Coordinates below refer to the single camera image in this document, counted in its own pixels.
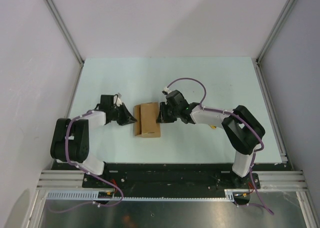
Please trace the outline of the brown cardboard express box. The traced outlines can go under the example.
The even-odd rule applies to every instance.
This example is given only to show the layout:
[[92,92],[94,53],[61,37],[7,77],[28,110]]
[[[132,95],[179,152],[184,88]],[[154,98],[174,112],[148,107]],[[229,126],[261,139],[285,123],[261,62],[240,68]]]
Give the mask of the brown cardboard express box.
[[134,124],[134,136],[141,138],[160,138],[161,128],[157,123],[159,115],[159,103],[142,103],[134,107],[134,118],[137,122]]

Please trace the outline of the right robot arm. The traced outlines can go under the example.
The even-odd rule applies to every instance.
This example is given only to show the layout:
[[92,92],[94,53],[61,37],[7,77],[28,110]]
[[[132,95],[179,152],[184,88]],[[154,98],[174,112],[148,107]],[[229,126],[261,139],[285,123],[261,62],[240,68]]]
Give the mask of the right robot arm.
[[249,182],[256,153],[264,149],[262,141],[266,131],[252,113],[243,105],[232,110],[222,110],[188,103],[183,94],[166,89],[162,92],[166,101],[159,106],[157,123],[174,123],[180,119],[185,124],[204,124],[225,131],[235,159],[230,176],[235,188],[243,188]]

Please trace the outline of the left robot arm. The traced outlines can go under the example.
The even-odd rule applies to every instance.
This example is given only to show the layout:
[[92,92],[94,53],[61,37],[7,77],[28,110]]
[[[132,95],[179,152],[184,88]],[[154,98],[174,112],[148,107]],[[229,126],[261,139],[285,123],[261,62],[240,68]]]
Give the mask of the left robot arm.
[[90,152],[90,132],[112,121],[119,126],[137,122],[120,97],[120,94],[101,95],[96,107],[85,114],[73,119],[59,118],[52,137],[51,157],[94,174],[93,182],[101,188],[109,185],[111,176],[104,172],[105,163]]

